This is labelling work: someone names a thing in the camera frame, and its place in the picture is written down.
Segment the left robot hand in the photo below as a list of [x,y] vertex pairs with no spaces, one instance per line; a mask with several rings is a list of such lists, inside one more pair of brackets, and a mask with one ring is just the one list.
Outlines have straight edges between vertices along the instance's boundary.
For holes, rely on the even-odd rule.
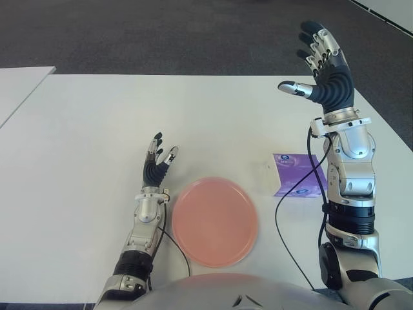
[[158,132],[148,146],[143,166],[143,188],[159,187],[178,154],[179,148],[174,146],[166,157],[158,163],[157,160],[163,153],[163,149],[159,148],[163,142],[162,138],[163,134]]

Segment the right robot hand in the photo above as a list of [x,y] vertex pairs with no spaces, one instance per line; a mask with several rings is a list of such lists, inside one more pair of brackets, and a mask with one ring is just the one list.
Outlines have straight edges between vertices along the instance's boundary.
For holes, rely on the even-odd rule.
[[301,23],[299,40],[307,50],[297,56],[309,67],[315,83],[282,81],[277,88],[318,103],[325,114],[354,106],[354,80],[342,48],[332,33],[315,21]]

